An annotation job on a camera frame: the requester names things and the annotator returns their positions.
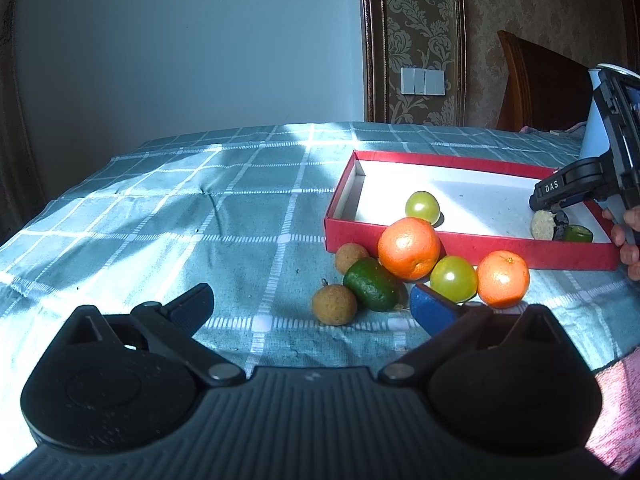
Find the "orange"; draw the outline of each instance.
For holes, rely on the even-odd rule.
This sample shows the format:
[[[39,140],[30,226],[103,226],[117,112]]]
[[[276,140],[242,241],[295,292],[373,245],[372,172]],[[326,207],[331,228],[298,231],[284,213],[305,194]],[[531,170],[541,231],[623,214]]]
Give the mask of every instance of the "orange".
[[[517,254],[494,251],[476,269],[478,296],[493,308],[509,308],[518,303],[529,288],[529,267]]]
[[[440,239],[421,218],[402,218],[385,229],[378,241],[378,259],[401,280],[427,275],[440,257]]]

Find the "checkered tablecloth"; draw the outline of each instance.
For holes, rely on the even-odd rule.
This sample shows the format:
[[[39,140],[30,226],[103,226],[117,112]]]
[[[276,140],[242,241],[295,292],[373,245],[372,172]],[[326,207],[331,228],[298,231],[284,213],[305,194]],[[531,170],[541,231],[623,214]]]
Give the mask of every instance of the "checkered tablecloth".
[[[34,444],[22,386],[80,304],[105,314],[215,293],[201,343],[256,365],[369,365],[426,339],[407,312],[319,326],[310,298],[339,283],[322,218],[353,150],[459,155],[559,167],[579,143],[475,128],[331,123],[205,132],[147,142],[53,200],[0,248],[0,471]],[[535,270],[525,297],[555,313],[592,369],[640,342],[640,290],[617,272]]]

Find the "human hand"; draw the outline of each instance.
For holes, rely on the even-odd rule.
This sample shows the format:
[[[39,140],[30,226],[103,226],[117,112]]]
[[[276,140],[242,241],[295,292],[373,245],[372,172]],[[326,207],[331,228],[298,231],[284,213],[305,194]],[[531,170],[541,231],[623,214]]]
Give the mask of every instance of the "human hand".
[[[602,216],[607,220],[613,220],[613,214],[609,209],[602,212]],[[640,232],[640,206],[635,206],[625,211],[625,224],[634,231]],[[627,273],[635,282],[640,281],[640,250],[635,245],[626,242],[624,228],[615,224],[611,230],[611,241],[620,247],[620,261],[628,265]]]

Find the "metal screw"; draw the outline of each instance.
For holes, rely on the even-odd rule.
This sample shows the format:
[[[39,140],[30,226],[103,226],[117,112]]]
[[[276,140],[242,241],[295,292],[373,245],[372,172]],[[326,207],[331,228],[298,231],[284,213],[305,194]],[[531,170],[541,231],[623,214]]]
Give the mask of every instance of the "metal screw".
[[[220,363],[209,368],[209,375],[217,381],[227,381],[238,376],[242,370],[231,363]]]
[[[385,366],[383,372],[393,381],[408,379],[415,374],[414,367],[405,363],[391,363]]]

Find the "light blue wall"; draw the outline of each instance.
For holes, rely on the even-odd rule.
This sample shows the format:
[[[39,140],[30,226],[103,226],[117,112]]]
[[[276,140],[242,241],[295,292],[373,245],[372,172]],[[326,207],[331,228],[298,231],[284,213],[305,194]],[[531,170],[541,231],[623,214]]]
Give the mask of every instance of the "light blue wall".
[[[359,0],[16,0],[47,195],[145,140],[363,120]]]

